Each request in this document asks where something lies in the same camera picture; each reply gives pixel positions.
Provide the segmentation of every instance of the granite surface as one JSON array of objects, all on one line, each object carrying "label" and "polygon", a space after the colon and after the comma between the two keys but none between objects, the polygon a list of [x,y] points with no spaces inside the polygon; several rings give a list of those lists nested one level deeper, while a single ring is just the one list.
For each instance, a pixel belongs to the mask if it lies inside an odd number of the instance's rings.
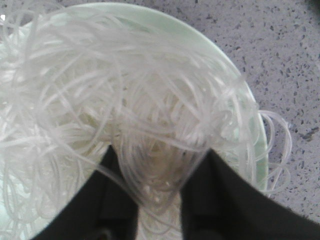
[{"label": "granite surface", "polygon": [[[64,6],[97,2],[57,0]],[[281,114],[293,139],[291,183],[271,196],[320,223],[320,8],[310,0],[121,0],[193,26],[246,74],[260,108]],[[283,132],[270,154],[281,154]]]}]

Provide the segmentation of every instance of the speckled countertop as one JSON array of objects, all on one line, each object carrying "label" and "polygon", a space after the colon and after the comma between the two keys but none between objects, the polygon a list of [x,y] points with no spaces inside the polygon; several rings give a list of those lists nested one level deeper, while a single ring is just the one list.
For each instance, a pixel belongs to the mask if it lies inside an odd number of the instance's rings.
[{"label": "speckled countertop", "polygon": [[[58,0],[70,6],[94,0]],[[291,183],[275,201],[320,223],[320,6],[311,0],[121,0],[170,14],[247,75],[261,109],[291,126]],[[277,135],[278,143],[282,133]],[[270,159],[279,158],[276,142]]]}]

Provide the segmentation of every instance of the terrazzo countertop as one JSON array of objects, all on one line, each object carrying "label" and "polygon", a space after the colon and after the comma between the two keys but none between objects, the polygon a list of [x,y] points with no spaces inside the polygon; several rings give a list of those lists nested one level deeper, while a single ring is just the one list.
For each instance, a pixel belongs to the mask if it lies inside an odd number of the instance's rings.
[{"label": "terrazzo countertop", "polygon": [[[57,0],[64,6],[94,0]],[[260,109],[290,124],[291,183],[272,198],[320,223],[320,8],[311,0],[121,0],[193,26],[246,74]],[[283,133],[269,158],[279,159]]]}]

